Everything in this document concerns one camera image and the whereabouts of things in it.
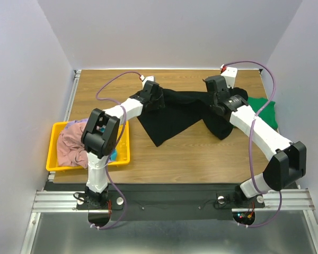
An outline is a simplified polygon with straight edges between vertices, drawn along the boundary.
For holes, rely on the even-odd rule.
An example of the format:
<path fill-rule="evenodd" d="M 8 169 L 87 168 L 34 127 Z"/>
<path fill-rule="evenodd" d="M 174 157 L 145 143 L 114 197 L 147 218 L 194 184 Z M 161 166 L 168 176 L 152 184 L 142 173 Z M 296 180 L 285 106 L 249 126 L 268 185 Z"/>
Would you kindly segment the black t shirt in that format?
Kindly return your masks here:
<path fill-rule="evenodd" d="M 157 147 L 200 120 L 220 140 L 228 137 L 233 130 L 232 124 L 211 109 L 214 100 L 208 92 L 164 89 L 163 98 L 165 108 L 137 117 Z"/>

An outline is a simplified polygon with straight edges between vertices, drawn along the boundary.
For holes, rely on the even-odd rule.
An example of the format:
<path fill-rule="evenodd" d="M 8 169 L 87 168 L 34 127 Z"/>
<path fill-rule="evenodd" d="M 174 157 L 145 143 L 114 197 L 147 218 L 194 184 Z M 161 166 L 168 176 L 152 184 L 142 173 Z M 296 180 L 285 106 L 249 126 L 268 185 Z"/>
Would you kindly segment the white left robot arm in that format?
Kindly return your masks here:
<path fill-rule="evenodd" d="M 106 110 L 96 108 L 91 112 L 81 142 L 88 159 L 85 193 L 95 208 L 103 208 L 107 204 L 106 169 L 110 155 L 121 139 L 118 136 L 119 126 L 122 125 L 124 129 L 128 120 L 163 107 L 163 88 L 158 83 L 147 80 L 142 90 L 123 103 Z"/>

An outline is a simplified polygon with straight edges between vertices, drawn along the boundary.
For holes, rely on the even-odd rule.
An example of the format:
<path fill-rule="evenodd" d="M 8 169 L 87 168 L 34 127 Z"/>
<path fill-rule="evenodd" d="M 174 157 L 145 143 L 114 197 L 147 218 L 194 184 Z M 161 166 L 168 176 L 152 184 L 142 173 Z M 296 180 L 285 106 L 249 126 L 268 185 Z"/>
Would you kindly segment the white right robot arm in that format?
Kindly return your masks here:
<path fill-rule="evenodd" d="M 252 174 L 240 184 L 233 200 L 238 206 L 246 206 L 252 197 L 270 190 L 280 191 L 306 174 L 306 146 L 292 142 L 271 128 L 260 118 L 240 95 L 231 95 L 235 78 L 222 75 L 207 77 L 204 82 L 213 96 L 212 108 L 215 113 L 234 125 L 255 143 L 269 161 L 265 170 Z"/>

